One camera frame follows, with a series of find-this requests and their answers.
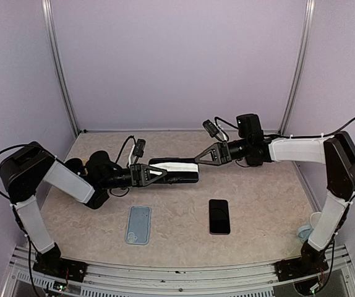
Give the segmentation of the black phone case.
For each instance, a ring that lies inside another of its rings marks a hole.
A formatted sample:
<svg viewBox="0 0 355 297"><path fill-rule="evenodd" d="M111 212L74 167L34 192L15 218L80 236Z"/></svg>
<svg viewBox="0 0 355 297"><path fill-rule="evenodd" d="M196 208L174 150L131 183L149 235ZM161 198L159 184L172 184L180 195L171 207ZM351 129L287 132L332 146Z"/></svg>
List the black phone case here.
<svg viewBox="0 0 355 297"><path fill-rule="evenodd" d="M181 163L195 163L193 158L152 158L148 161L148 165L157 164L161 162L181 162ZM162 179L155 182L155 184L185 184L197 183L199 181L199 173L194 172L172 172Z"/></svg>

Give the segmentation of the dark blue phone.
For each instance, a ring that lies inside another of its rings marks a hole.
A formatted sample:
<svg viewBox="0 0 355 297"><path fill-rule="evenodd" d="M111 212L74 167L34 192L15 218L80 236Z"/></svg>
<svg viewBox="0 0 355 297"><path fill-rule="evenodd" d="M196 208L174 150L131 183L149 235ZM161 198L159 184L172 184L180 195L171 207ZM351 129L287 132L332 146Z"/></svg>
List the dark blue phone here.
<svg viewBox="0 0 355 297"><path fill-rule="evenodd" d="M199 166L195 163L181 163L181 162L161 162L152 164L152 167L172 172L194 172L199 173Z"/></svg>

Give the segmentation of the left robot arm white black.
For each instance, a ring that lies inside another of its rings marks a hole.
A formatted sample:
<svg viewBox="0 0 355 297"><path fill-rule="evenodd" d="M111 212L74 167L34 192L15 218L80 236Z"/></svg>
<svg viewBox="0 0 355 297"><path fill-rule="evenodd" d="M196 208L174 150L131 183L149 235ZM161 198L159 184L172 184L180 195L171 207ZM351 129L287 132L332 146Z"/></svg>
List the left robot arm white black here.
<svg viewBox="0 0 355 297"><path fill-rule="evenodd" d="M15 145L13 150L0 163L0 179L30 244L53 275L65 271L66 261L36 201L41 183L50 184L90 209L98 209L108 200L108 190L147 187L168 174L165 169L140 163L123 168L104 150L93 153L87 162L79 158L63 162L38 142Z"/></svg>

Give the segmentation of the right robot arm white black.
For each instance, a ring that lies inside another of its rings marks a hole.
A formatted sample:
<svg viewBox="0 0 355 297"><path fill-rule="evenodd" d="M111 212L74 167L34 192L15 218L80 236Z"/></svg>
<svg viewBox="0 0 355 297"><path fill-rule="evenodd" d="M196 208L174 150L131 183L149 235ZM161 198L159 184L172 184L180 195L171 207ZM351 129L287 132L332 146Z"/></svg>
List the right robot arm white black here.
<svg viewBox="0 0 355 297"><path fill-rule="evenodd" d="M296 270L310 274L324 260L326 248L341 228L355 194L355 145L346 131L319 136L266 135L256 114L237 116L239 139L220 140L195 157L195 162L220 166L245 159L249 166L277 161L323 164L327 198L313 232L304 242Z"/></svg>

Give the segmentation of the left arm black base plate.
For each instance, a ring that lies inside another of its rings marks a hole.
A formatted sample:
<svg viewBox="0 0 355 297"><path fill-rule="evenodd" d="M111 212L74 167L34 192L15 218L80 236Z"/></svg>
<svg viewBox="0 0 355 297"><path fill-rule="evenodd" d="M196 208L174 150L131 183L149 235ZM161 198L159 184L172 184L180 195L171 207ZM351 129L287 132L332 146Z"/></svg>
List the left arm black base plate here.
<svg viewBox="0 0 355 297"><path fill-rule="evenodd" d="M58 258L56 260L37 259L33 270L56 278L82 283L87 271L85 262Z"/></svg>

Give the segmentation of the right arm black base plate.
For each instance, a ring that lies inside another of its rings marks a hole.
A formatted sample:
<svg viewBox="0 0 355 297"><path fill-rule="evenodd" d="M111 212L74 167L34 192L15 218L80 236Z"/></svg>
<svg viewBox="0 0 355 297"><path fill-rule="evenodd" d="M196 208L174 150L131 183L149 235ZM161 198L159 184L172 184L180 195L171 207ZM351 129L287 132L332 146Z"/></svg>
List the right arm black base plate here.
<svg viewBox="0 0 355 297"><path fill-rule="evenodd" d="M326 260L306 263L299 257L278 261L274 266L279 282L315 275L329 268Z"/></svg>

